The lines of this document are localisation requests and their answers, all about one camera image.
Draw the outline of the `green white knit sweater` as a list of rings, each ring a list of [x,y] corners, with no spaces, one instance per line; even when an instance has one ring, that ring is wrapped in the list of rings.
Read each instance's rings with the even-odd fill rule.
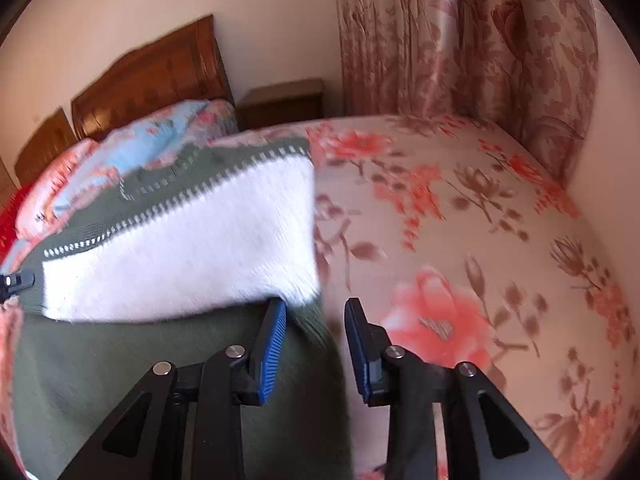
[[[307,140],[189,145],[133,172],[39,243],[23,266],[9,359],[18,446],[53,479],[155,362],[245,344],[267,298],[288,314],[272,398],[243,415],[252,479],[352,476],[340,355],[314,261]]]

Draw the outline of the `red blanket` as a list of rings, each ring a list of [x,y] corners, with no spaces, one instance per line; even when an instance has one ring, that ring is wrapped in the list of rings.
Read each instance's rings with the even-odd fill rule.
[[[9,199],[6,206],[1,208],[0,214],[0,260],[6,258],[17,235],[15,221],[18,211],[30,191],[30,186],[19,188]]]

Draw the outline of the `pink floral folded quilt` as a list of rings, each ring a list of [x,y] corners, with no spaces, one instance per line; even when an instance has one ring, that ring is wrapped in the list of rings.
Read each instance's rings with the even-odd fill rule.
[[[19,240],[43,238],[61,224],[63,216],[54,212],[53,202],[79,165],[98,146],[96,141],[82,140],[58,155],[40,174],[17,211],[15,229]]]

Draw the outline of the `wooden headboard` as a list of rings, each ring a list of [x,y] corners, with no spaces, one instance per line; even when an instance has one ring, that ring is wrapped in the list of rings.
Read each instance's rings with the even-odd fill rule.
[[[53,162],[78,142],[62,107],[49,116],[32,134],[14,164],[20,185],[35,182]]]
[[[125,53],[72,99],[70,111],[78,139],[102,141],[184,100],[234,102],[210,14]]]

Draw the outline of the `floral pink bed sheet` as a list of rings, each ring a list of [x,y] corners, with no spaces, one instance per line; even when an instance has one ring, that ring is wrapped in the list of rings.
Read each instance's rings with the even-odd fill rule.
[[[572,479],[605,479],[639,423],[639,339],[597,235],[562,188],[487,122],[370,116],[222,136],[83,192],[61,224],[18,240],[3,270],[130,174],[173,165],[189,145],[307,140],[314,163],[320,306],[344,379],[352,476],[383,479],[384,408],[358,396],[344,307],[357,298],[393,344],[442,367],[475,364]],[[1,306],[1,437],[28,478],[9,359],[24,324]]]

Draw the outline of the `light blue floral quilt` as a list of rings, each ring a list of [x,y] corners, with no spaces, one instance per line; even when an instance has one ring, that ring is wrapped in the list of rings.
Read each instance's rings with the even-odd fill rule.
[[[63,214],[83,192],[179,151],[190,134],[219,139],[237,131],[234,107],[226,100],[186,100],[130,122],[96,141],[98,148],[54,200],[54,212]]]

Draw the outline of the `dark wooden nightstand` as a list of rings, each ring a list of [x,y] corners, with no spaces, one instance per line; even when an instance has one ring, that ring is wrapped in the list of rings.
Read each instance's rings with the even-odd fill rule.
[[[307,78],[270,84],[247,92],[236,106],[241,131],[324,117],[324,84]]]

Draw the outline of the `floral pink curtain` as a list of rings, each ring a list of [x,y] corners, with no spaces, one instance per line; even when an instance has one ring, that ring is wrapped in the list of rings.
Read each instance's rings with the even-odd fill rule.
[[[494,122],[559,184],[592,115],[592,0],[336,0],[352,115],[451,113]]]

